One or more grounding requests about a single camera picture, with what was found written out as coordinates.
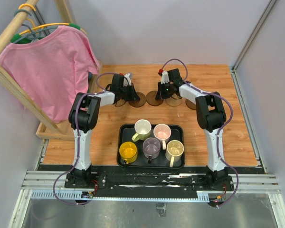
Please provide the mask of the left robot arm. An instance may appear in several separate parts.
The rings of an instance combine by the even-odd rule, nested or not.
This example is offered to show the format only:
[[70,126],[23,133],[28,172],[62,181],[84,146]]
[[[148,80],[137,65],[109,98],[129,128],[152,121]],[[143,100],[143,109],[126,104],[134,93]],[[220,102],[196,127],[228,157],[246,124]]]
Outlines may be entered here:
[[76,183],[87,188],[92,183],[91,174],[85,172],[91,166],[90,142],[92,131],[99,116],[100,107],[115,105],[119,100],[126,102],[140,101],[131,81],[132,73],[113,74],[112,82],[107,89],[97,93],[78,93],[69,113],[68,121],[75,137],[75,156],[73,170],[79,170]]

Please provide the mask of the brown wooden coaster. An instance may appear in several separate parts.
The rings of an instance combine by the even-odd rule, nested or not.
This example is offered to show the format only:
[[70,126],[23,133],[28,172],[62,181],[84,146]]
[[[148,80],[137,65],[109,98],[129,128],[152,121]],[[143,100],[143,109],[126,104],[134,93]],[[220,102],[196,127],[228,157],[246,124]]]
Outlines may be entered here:
[[189,99],[186,99],[185,102],[186,102],[186,105],[189,109],[196,110],[196,105],[193,102],[191,102]]
[[140,98],[139,101],[129,101],[128,102],[130,106],[135,107],[135,108],[142,107],[146,102],[146,96],[143,93],[137,92],[137,95]]
[[164,100],[159,99],[156,100],[157,91],[150,91],[146,95],[146,102],[151,106],[160,106]]

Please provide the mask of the woven rattan coaster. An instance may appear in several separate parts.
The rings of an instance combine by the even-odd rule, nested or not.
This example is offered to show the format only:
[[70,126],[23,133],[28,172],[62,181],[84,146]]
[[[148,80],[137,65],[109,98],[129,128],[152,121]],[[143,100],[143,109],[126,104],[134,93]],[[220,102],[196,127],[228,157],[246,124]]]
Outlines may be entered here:
[[170,97],[166,99],[166,103],[170,106],[179,106],[182,103],[182,97]]

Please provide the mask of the cream mug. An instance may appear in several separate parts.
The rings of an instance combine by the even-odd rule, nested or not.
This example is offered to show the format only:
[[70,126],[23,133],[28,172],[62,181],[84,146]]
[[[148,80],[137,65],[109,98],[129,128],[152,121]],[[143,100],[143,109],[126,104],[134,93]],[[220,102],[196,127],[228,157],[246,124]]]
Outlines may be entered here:
[[179,161],[184,153],[184,145],[178,140],[168,142],[166,146],[165,157],[169,161],[169,167],[172,168],[174,163]]

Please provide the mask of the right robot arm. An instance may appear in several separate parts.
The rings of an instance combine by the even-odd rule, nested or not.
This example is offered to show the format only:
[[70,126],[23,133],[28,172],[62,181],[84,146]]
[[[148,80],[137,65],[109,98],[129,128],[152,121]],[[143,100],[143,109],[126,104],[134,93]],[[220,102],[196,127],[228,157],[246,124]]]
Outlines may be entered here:
[[204,130],[208,150],[207,167],[212,171],[221,171],[225,168],[222,161],[223,143],[222,126],[226,122],[226,113],[219,93],[203,91],[193,84],[184,81],[179,69],[158,72],[161,81],[158,82],[155,99],[168,99],[173,94],[185,98],[196,106],[196,115],[199,127]]

